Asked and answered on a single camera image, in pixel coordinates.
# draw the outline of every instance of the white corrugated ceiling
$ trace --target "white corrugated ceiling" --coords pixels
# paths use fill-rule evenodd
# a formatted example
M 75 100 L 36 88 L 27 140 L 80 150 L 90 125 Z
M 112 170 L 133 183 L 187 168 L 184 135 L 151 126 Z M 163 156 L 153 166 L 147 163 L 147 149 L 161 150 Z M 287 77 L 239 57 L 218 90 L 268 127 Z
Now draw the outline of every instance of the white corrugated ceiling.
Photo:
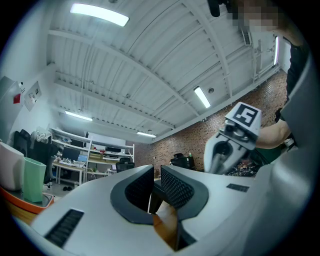
M 59 112 L 107 124 L 101 134 L 112 136 L 114 126 L 133 141 L 140 140 L 137 131 L 164 138 L 238 99 L 273 72 L 274 35 L 252 34 L 246 46 L 224 6 L 214 18 L 206 0 L 77 1 L 128 16 L 121 27 L 70 13 L 73 3 L 57 6 L 48 32 L 47 63 L 57 67 L 53 104 Z M 210 108 L 194 93 L 196 86 Z

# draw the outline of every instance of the poster on wall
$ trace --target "poster on wall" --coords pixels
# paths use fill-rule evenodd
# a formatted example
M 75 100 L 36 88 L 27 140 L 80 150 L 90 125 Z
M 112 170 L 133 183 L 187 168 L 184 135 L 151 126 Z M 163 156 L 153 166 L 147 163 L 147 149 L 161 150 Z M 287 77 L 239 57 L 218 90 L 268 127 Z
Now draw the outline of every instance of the poster on wall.
M 37 100 L 41 96 L 39 83 L 36 82 L 25 94 L 24 104 L 26 108 L 31 111 L 34 105 L 37 103 Z

